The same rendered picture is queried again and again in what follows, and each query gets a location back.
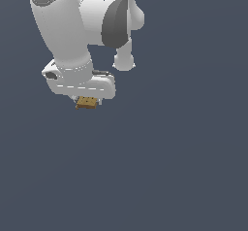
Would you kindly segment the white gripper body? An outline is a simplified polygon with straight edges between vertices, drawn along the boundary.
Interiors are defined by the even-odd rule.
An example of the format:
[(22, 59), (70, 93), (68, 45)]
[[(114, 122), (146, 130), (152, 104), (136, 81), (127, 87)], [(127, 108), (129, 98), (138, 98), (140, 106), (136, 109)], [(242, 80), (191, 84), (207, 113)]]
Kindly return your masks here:
[(93, 68), (92, 60), (75, 68), (59, 67), (51, 60), (42, 75), (55, 94), (79, 96), (97, 99), (112, 99), (115, 96), (115, 77), (108, 71)]

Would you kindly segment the small brown wooden block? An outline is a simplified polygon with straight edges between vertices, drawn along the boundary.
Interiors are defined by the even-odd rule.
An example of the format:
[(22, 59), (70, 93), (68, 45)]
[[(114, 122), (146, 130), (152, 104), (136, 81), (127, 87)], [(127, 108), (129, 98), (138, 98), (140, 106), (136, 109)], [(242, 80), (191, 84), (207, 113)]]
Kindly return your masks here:
[(77, 100), (76, 109), (95, 109), (97, 106), (97, 98), (80, 96)]

